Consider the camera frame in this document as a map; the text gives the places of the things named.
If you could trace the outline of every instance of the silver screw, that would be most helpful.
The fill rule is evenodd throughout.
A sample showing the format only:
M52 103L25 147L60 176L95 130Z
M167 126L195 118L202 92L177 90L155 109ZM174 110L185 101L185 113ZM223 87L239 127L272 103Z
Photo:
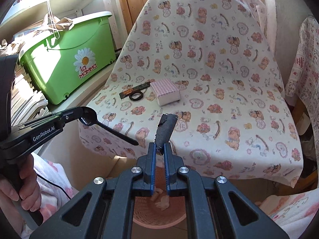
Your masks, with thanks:
M104 179L102 177L97 177L94 179L93 181L95 184L99 185L102 184L104 182Z
M135 166L135 167L133 167L133 168L131 169L131 172L132 172L132 173L140 173L141 170L142 170L142 169L141 169L140 167Z
M183 166L183 167L179 168L179 171L180 171L181 173L188 173L188 172L189 172L189 169L188 169L187 167Z
M227 178L224 176L217 177L217 182L219 182L219 183L226 183L226 181L227 181Z

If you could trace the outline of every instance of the black hair tie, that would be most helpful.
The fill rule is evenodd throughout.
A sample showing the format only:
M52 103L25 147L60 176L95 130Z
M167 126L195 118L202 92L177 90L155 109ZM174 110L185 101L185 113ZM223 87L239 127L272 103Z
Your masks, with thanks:
M133 95L135 95L135 94L139 94L140 96L138 96L137 98L133 98ZM139 100L141 100L142 98L143 98L143 96L144 96L144 94L141 92L141 91L136 91L136 92L132 92L130 95L129 95L129 98L130 98L130 100L131 101L139 101Z

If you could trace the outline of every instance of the yellow flower center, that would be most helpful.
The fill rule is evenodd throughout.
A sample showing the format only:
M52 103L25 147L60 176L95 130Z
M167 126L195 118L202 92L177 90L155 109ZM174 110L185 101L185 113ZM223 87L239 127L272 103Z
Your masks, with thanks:
M82 59L82 64L86 66L88 63L89 63L89 58L88 57L84 57Z

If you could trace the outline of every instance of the white cord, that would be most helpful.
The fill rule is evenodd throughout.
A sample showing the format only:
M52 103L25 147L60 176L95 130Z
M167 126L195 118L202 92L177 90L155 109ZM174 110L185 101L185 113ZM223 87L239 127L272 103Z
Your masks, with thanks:
M49 12L49 19L51 20L52 23L52 29L53 29L53 35L55 37L55 39L59 39L60 38L60 32L58 31L58 29L56 28L55 22L54 22L54 18L53 18L53 13L52 13L52 9L51 9L51 4L50 4L50 0L47 0L47 10ZM56 29L56 32L58 33L58 37L55 36L55 31L54 29Z

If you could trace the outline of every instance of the stack of books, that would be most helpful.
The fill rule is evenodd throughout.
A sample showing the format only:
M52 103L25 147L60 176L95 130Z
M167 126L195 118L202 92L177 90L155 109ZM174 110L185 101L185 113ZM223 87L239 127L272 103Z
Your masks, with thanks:
M31 78L21 65L16 66L16 78L11 99L11 126L49 114L48 101L35 90Z

